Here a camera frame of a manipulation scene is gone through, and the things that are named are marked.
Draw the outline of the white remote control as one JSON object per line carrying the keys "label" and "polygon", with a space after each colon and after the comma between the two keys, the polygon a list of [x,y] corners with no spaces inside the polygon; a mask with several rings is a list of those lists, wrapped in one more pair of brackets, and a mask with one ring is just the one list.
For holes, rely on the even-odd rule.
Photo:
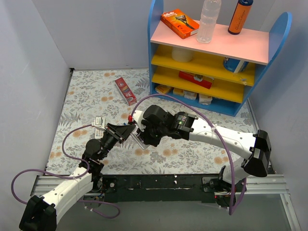
{"label": "white remote control", "polygon": [[131,133],[131,137],[134,141],[143,149],[147,149],[150,145],[152,145],[152,136],[147,132],[141,131],[139,128],[135,128]]}

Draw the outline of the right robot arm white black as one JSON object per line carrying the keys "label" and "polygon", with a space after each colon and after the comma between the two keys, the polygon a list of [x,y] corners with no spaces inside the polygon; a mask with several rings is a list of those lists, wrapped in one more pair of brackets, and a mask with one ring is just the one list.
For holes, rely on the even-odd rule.
{"label": "right robot arm white black", "polygon": [[244,133],[221,126],[211,127],[204,119],[186,112],[171,114],[160,106],[151,105],[145,111],[133,113],[138,125],[137,137],[145,146],[156,147],[165,136],[175,140],[198,141],[220,148],[227,147],[240,158],[223,166],[219,176],[203,181],[214,192],[231,191],[246,177],[264,178],[268,174],[271,144],[268,133]]}

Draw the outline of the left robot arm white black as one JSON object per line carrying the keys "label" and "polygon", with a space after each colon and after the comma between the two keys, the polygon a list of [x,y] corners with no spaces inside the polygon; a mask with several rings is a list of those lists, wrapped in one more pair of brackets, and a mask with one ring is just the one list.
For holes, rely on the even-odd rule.
{"label": "left robot arm white black", "polygon": [[91,139],[79,159],[75,171],[58,186],[38,197],[34,195],[26,204],[19,229],[22,231],[54,231],[63,215],[88,192],[102,188],[103,163],[111,149],[124,142],[134,131],[135,125],[107,124],[103,137]]}

